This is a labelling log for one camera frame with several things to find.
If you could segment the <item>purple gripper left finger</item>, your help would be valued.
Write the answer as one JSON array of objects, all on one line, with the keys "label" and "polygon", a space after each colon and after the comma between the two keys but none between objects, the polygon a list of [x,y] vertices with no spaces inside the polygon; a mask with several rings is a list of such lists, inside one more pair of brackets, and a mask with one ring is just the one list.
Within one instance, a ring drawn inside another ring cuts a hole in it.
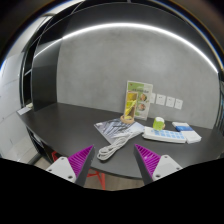
[{"label": "purple gripper left finger", "polygon": [[91,145],[69,157],[59,157],[46,171],[78,186],[83,186],[94,155],[95,149]]}]

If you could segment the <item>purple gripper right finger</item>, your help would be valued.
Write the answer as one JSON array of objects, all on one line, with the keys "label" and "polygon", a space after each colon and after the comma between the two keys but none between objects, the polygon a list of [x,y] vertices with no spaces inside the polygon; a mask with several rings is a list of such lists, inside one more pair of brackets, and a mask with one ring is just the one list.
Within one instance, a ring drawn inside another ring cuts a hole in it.
[{"label": "purple gripper right finger", "polygon": [[169,155],[158,155],[138,144],[134,145],[134,156],[145,185],[182,169]]}]

